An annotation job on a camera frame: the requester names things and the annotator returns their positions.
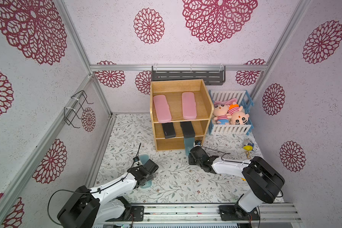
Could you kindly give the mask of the pink pencil case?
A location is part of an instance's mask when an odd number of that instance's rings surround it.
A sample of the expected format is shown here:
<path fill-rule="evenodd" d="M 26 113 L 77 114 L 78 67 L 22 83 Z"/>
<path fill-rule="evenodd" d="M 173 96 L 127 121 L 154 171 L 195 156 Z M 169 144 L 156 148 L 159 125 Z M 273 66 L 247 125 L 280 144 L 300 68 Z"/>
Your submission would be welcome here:
<path fill-rule="evenodd" d="M 182 99 L 182 115 L 186 120 L 193 120 L 197 117 L 196 100 L 193 92 L 184 92 Z"/>
<path fill-rule="evenodd" d="M 159 123 L 169 123 L 172 115 L 165 95 L 156 95 L 153 97 L 156 116 Z"/>

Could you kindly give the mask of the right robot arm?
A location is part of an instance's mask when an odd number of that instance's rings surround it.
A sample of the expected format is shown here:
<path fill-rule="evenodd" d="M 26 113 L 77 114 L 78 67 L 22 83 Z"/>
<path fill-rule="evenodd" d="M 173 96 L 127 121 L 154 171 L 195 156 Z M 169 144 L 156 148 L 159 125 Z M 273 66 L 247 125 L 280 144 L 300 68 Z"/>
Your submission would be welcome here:
<path fill-rule="evenodd" d="M 249 161 L 225 160 L 216 155 L 209 156 L 205 149 L 199 145 L 193 147 L 189 153 L 189 164 L 197 165 L 206 173 L 241 177 L 250 187 L 232 206 L 219 207 L 223 221 L 260 220 L 258 207 L 263 203 L 272 204 L 276 198 L 283 197 L 285 179 L 262 157 L 255 156 Z"/>

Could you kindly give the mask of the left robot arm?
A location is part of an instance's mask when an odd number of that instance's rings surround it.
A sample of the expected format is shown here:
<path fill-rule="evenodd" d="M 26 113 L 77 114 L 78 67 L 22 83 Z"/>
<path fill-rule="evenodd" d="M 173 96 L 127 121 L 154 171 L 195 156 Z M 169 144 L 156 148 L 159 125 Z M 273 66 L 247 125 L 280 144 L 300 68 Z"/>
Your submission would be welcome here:
<path fill-rule="evenodd" d="M 143 206 L 133 206 L 125 195 L 154 178 L 159 166 L 152 160 L 135 162 L 126 173 L 98 187 L 81 186 L 59 211 L 57 219 L 64 228 L 91 228 L 106 222 L 143 221 Z"/>

